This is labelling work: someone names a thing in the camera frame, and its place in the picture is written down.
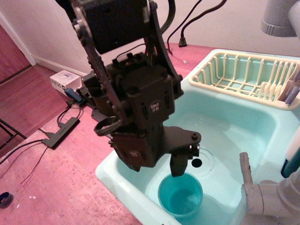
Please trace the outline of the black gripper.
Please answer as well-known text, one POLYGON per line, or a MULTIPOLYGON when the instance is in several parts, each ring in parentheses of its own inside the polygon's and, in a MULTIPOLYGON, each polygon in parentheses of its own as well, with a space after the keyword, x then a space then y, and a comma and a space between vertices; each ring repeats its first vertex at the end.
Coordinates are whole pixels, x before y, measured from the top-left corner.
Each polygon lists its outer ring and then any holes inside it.
POLYGON ((199 156, 201 138, 196 131, 158 124, 143 131, 115 132, 109 144, 121 161, 136 172, 141 167, 155 167, 162 156, 171 154, 171 175, 179 177, 185 173, 188 160, 199 156))

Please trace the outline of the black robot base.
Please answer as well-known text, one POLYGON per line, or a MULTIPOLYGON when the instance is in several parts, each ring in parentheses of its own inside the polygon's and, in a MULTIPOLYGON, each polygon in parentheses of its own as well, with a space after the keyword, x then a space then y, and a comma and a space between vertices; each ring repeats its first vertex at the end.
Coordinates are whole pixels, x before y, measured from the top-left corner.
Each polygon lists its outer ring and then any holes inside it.
POLYGON ((107 104, 108 97, 102 92, 102 84, 94 71, 81 78, 82 87, 76 92, 86 101, 86 105, 92 109, 91 117, 97 122, 115 115, 107 104))

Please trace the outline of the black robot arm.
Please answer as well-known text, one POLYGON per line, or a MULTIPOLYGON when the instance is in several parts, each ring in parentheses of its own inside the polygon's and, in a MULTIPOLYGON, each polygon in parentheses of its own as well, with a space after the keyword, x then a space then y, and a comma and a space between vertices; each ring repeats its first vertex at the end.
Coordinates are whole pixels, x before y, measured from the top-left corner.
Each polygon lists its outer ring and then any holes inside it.
POLYGON ((170 154, 173 177, 182 176, 188 160, 199 155, 201 135, 164 121, 183 95, 162 38, 176 6, 168 2, 167 20, 159 25, 152 0, 60 0, 84 47, 102 94, 114 115, 94 128, 130 169, 154 167, 170 154))

